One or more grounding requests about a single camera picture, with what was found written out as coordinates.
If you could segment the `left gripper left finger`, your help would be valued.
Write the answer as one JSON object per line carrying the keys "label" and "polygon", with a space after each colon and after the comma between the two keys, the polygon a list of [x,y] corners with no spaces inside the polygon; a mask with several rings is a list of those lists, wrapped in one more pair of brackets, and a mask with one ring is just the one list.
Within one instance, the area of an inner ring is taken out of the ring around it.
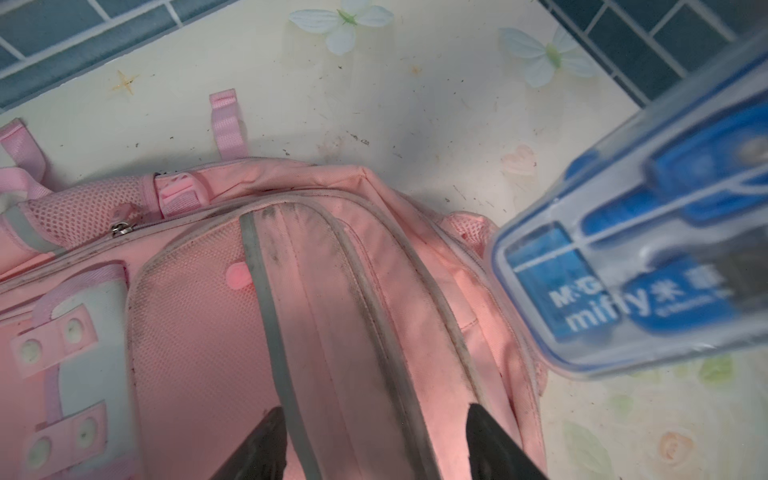
{"label": "left gripper left finger", "polygon": [[281,480],[287,467],[288,432],[282,407],[268,411],[211,480]]}

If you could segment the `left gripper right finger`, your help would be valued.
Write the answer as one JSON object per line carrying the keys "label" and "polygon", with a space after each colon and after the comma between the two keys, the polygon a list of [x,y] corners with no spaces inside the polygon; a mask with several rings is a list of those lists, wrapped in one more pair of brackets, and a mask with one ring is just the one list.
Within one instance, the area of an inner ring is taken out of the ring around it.
{"label": "left gripper right finger", "polygon": [[473,480],[547,479],[480,404],[469,406],[466,439]]}

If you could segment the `pink student backpack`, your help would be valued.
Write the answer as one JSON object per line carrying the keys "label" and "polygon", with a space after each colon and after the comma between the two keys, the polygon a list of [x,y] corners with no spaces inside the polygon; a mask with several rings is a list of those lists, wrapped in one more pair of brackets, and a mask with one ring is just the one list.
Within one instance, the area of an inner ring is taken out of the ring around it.
{"label": "pink student backpack", "polygon": [[252,158],[235,92],[210,103],[219,162],[60,192],[2,128],[2,477],[211,479],[282,407],[282,479],[472,479],[473,403],[545,473],[496,226]]}

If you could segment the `blue clear pencil case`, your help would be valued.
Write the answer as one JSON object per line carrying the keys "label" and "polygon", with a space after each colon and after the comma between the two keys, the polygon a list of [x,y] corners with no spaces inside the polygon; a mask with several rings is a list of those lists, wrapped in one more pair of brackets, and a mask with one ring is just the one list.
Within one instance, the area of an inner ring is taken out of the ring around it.
{"label": "blue clear pencil case", "polygon": [[487,257],[570,378],[765,343],[766,26],[574,160]]}

